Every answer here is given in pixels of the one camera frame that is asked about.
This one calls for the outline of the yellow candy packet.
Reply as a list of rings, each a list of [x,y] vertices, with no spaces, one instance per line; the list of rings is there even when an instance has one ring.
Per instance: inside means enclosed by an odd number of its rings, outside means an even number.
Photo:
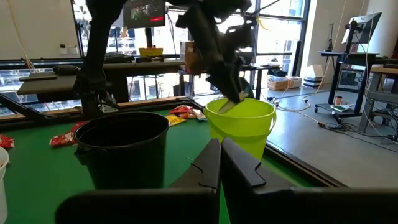
[[[174,114],[167,115],[166,118],[171,126],[175,126],[186,121],[186,119],[176,116]]]

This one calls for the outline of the black computer monitor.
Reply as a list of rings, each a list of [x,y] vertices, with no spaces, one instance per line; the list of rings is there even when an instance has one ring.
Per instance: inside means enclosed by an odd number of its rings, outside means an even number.
[[[127,0],[123,6],[123,24],[128,29],[145,28],[147,47],[153,47],[152,32],[165,25],[165,0]]]

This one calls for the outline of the small dark screen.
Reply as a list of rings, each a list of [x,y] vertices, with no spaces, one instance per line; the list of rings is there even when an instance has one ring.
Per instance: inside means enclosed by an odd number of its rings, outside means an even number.
[[[363,70],[342,69],[338,81],[338,91],[358,93],[363,79]]]

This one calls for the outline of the yellow box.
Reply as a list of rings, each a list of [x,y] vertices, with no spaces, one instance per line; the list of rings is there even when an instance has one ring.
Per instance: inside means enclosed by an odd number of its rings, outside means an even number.
[[[140,47],[139,55],[141,57],[158,57],[163,55],[163,48],[157,47]]]

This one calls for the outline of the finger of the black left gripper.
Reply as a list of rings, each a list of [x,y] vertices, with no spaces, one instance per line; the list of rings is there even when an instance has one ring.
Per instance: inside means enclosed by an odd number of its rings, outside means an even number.
[[[207,81],[217,87],[217,89],[229,100],[234,100],[234,86],[229,78],[208,77]]]
[[[249,83],[243,77],[233,77],[228,91],[230,100],[243,100],[249,96]]]

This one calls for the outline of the red candy packet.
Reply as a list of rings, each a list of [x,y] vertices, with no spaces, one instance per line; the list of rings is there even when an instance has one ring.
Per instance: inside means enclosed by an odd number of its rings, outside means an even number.
[[[190,113],[192,111],[192,109],[193,109],[192,106],[180,105],[180,106],[177,106],[176,108],[170,110],[170,114],[179,116],[180,114]]]
[[[4,134],[0,134],[0,147],[4,148],[5,150],[13,149],[14,148],[13,138],[6,136]]]
[[[71,131],[55,136],[49,142],[49,145],[52,147],[69,146],[73,144],[75,144],[75,140]]]
[[[79,122],[75,123],[71,129],[71,132],[75,133],[80,127],[84,126],[87,123],[88,123],[88,121],[79,121]]]

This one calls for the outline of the black side table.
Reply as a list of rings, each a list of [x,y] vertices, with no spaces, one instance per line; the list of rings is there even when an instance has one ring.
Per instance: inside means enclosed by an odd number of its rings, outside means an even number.
[[[269,65],[258,65],[255,63],[251,63],[249,65],[243,65],[241,68],[242,72],[249,71],[250,73],[250,78],[249,78],[249,84],[251,85],[252,89],[255,91],[255,99],[259,100],[261,98],[261,83],[262,83],[262,72],[264,70],[269,70],[269,69],[274,69],[274,68],[280,68],[276,66],[269,66]]]

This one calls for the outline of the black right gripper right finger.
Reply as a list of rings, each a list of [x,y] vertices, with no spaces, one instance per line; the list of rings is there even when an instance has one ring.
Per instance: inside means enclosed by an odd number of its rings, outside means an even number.
[[[398,189],[297,187],[230,138],[221,180],[235,224],[398,224]]]

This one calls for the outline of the large glass window wall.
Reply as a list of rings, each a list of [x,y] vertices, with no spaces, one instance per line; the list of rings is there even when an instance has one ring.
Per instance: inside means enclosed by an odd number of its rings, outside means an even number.
[[[157,37],[160,45],[180,47],[181,42],[174,39],[177,29],[187,30],[194,42],[188,29],[176,26],[178,18],[187,11],[187,8],[173,6],[166,1],[165,5],[165,26],[169,27],[169,31]],[[254,47],[238,49],[237,53],[241,58],[246,49],[263,53],[293,50],[293,42],[300,37],[298,22],[261,18],[254,14],[252,7],[246,12],[247,18],[244,18],[240,11],[236,11],[225,21],[216,20],[218,30],[223,34],[229,27],[241,25],[245,21],[256,24]],[[123,19],[123,9],[116,21],[118,19]],[[0,0],[0,68],[3,68],[6,62],[19,60],[28,75],[54,72],[53,67],[57,65],[74,65],[80,71],[84,67],[87,55],[91,20],[86,0],[83,4],[78,4],[76,0]],[[106,53],[109,50],[111,28]],[[60,44],[76,45],[80,53],[60,55]],[[71,91],[35,95],[41,103],[75,99],[81,101],[74,86]],[[109,99],[118,107],[120,103],[116,102],[110,88],[111,82],[106,78]]]

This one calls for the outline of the brown cardboard box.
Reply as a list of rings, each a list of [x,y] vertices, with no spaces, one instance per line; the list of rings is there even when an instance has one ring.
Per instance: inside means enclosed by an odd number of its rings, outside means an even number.
[[[184,72],[195,75],[201,72],[199,68],[201,55],[193,41],[180,43],[180,59],[185,63],[181,66]]]

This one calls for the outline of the black tripod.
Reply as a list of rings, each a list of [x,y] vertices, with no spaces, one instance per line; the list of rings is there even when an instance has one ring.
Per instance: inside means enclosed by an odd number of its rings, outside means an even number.
[[[333,28],[334,28],[334,23],[331,23],[329,31],[328,47],[325,49],[326,52],[331,52],[333,50]]]

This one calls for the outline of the pale candy bar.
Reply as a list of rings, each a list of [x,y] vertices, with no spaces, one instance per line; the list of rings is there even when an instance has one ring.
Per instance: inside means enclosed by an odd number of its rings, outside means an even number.
[[[242,102],[244,100],[244,98],[246,97],[245,92],[241,92],[239,94],[239,100],[238,102],[233,102],[231,100],[228,100],[218,111],[219,114],[225,114],[228,111],[230,111],[231,109],[233,109],[237,104],[239,104],[240,102]]]

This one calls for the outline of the pale candy wrapper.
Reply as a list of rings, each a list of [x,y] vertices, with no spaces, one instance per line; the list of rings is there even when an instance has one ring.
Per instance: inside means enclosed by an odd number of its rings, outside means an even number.
[[[195,115],[197,120],[199,120],[199,121],[207,121],[206,116],[203,114],[203,112],[201,110],[192,109],[192,113]]]

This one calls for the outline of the woven basket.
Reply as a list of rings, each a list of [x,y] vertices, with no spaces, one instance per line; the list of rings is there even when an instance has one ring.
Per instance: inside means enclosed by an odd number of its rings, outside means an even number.
[[[267,76],[267,87],[271,90],[282,91],[286,89],[299,88],[301,86],[302,78],[300,77]]]

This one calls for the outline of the green table mat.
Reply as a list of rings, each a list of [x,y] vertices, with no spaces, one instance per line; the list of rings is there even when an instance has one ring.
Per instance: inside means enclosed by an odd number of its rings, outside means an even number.
[[[4,184],[8,224],[54,224],[55,210],[66,198],[92,190],[86,166],[75,157],[75,146],[51,147],[54,136],[71,130],[59,124],[7,132],[15,147],[9,151]],[[167,131],[164,187],[177,180],[210,140],[204,121],[189,119]]]

